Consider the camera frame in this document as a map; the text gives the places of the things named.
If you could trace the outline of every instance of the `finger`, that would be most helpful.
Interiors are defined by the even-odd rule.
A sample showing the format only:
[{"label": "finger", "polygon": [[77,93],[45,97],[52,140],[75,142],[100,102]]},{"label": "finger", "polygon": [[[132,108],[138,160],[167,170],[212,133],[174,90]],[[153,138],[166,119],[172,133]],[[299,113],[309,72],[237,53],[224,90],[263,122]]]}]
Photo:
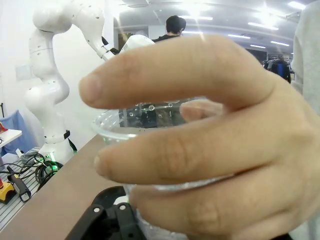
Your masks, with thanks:
[{"label": "finger", "polygon": [[180,113],[185,121],[193,122],[224,113],[223,105],[210,100],[193,100],[180,106]]},{"label": "finger", "polygon": [[279,157],[287,134],[281,124],[268,124],[276,119],[263,109],[156,130],[108,146],[98,153],[95,169],[118,183],[160,185],[212,179],[269,164]]},{"label": "finger", "polygon": [[271,240],[295,229],[295,220],[283,212],[261,220],[236,233],[223,236],[189,236],[189,240]]},{"label": "finger", "polygon": [[290,206],[298,193],[287,179],[268,166],[186,191],[155,193],[138,187],[130,200],[143,219],[171,232],[228,236]]},{"label": "finger", "polygon": [[275,81],[268,75],[254,56],[227,38],[179,37],[112,58],[84,78],[79,90],[94,108],[206,96],[239,109],[271,93]]}]

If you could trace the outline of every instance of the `ceiling light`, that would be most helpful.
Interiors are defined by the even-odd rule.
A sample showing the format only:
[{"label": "ceiling light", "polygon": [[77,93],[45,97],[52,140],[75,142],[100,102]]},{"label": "ceiling light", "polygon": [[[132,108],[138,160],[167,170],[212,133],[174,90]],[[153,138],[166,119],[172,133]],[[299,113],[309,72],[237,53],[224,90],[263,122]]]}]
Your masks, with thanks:
[{"label": "ceiling light", "polygon": [[254,23],[254,22],[249,22],[248,25],[255,26],[255,27],[260,27],[260,28],[265,28],[265,29],[276,30],[276,31],[279,30],[279,28],[274,27],[274,26],[263,25],[263,24]]},{"label": "ceiling light", "polygon": [[274,10],[272,8],[263,7],[259,8],[259,13],[255,16],[260,19],[261,23],[266,26],[274,26],[278,21],[278,16],[284,16],[283,12]]},{"label": "ceiling light", "polygon": [[282,46],[286,46],[286,47],[289,47],[289,46],[290,46],[289,44],[282,43],[282,42],[277,42],[277,41],[271,41],[270,43],[272,43],[272,44],[278,44],[278,45],[282,45]]},{"label": "ceiling light", "polygon": [[210,16],[179,16],[180,18],[183,19],[195,19],[195,20],[212,20],[214,19],[213,17]]},{"label": "ceiling light", "polygon": [[183,34],[203,34],[202,31],[183,31]]},{"label": "ceiling light", "polygon": [[306,8],[306,5],[303,5],[302,3],[296,2],[296,1],[289,2],[288,5],[290,7],[293,7],[295,9],[300,9],[300,10],[304,10]]},{"label": "ceiling light", "polygon": [[233,35],[233,34],[228,34],[229,37],[234,37],[234,38],[241,38],[241,39],[251,39],[249,36],[240,36],[240,35]]},{"label": "ceiling light", "polygon": [[260,48],[260,49],[265,49],[266,47],[265,46],[258,46],[258,45],[250,45],[251,47],[254,47],[254,48]]}]

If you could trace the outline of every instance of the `fingernail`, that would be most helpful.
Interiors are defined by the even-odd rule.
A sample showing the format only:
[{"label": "fingernail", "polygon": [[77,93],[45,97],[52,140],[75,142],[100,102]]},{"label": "fingernail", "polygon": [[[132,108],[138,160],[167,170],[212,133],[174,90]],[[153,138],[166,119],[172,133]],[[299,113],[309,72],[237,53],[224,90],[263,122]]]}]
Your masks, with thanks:
[{"label": "fingernail", "polygon": [[101,79],[96,74],[90,74],[81,80],[79,89],[82,99],[87,103],[92,103],[101,96]]},{"label": "fingernail", "polygon": [[96,173],[99,174],[100,176],[103,176],[103,162],[100,161],[100,158],[98,156],[94,158],[93,166]]}]

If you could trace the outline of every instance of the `white shelf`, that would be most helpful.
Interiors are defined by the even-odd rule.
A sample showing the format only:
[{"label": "white shelf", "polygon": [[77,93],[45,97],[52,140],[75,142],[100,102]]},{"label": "white shelf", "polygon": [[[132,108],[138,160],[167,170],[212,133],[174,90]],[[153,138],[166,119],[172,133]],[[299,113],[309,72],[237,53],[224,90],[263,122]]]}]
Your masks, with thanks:
[{"label": "white shelf", "polygon": [[8,131],[1,133],[0,138],[2,139],[3,142],[0,143],[0,148],[2,148],[6,144],[12,142],[13,140],[17,139],[21,135],[22,135],[22,131],[13,130],[13,129],[8,129]]}]

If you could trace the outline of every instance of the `white robotic arm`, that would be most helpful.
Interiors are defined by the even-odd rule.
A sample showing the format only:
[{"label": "white robotic arm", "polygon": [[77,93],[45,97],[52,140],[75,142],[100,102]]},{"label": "white robotic arm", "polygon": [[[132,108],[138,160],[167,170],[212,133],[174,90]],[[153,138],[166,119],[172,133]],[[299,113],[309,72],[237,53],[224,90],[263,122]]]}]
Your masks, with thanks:
[{"label": "white robotic arm", "polygon": [[[111,46],[102,43],[104,22],[102,10],[87,0],[71,0],[64,6],[46,6],[33,15],[37,29],[29,40],[31,67],[42,84],[27,91],[26,106],[38,118],[44,130],[45,144],[39,153],[62,164],[73,156],[73,150],[68,141],[70,132],[54,105],[69,96],[69,86],[55,63],[53,37],[68,31],[74,24],[97,55],[107,61],[114,54],[110,51]],[[121,52],[151,44],[154,43],[149,38],[134,35]]]}]

